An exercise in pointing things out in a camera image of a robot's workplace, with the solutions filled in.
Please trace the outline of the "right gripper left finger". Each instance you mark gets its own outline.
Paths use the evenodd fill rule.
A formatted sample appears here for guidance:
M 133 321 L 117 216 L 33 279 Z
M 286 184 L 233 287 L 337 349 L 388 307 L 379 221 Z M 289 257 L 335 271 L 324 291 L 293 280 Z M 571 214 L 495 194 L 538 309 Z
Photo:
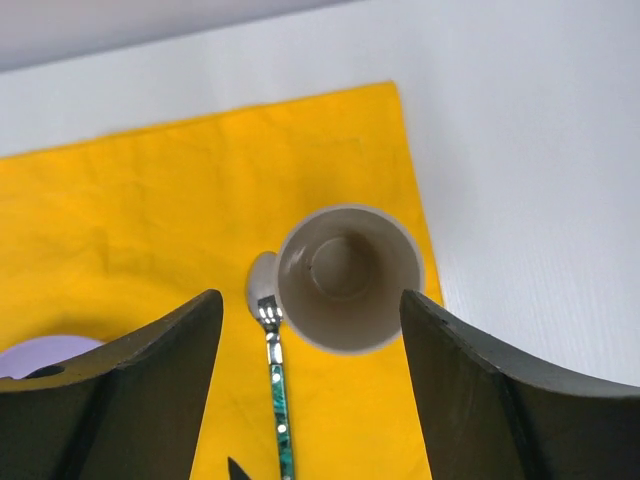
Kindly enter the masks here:
M 89 352 L 2 378 L 2 478 L 189 478 L 222 324 L 209 289 Z

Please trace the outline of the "yellow cloth placemat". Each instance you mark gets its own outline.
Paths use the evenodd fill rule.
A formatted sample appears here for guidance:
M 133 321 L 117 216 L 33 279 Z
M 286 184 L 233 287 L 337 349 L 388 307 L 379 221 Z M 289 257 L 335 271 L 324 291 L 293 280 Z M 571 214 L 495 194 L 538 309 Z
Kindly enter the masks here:
M 224 320 L 192 475 L 279 475 L 255 257 L 324 207 L 385 211 L 442 297 L 396 86 L 243 108 L 1 162 L 1 345 L 113 340 L 206 289 Z

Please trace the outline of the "beige paper cup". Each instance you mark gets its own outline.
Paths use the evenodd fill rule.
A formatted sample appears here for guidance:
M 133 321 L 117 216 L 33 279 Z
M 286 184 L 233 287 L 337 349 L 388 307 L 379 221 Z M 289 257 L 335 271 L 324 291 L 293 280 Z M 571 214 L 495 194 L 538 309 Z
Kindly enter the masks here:
M 359 204 L 301 220 L 276 254 L 275 293 L 286 323 L 336 355 L 381 350 L 401 334 L 404 291 L 420 291 L 422 252 L 393 216 Z

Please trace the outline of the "purple plastic plate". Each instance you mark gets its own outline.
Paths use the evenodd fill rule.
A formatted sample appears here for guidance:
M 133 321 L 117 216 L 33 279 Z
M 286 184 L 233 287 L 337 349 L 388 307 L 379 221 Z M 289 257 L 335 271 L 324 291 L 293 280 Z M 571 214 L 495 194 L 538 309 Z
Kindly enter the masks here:
M 1 377 L 22 379 L 32 372 L 103 345 L 78 335 L 51 335 L 25 340 L 1 352 Z

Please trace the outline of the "spoon with green handle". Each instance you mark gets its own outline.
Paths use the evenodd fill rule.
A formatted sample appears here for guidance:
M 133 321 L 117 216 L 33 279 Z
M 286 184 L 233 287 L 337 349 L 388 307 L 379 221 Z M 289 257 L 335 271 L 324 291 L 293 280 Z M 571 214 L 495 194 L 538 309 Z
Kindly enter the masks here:
M 263 252 L 254 260 L 247 278 L 246 300 L 252 317 L 265 333 L 280 478 L 294 479 L 293 442 L 280 336 L 284 315 L 276 299 L 275 261 L 274 252 Z

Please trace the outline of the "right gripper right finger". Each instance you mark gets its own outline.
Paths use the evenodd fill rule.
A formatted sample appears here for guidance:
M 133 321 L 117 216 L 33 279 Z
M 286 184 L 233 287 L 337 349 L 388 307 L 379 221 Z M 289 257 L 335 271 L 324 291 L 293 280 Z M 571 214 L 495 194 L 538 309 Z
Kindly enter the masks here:
M 415 291 L 400 317 L 433 478 L 638 478 L 638 387 L 528 354 Z

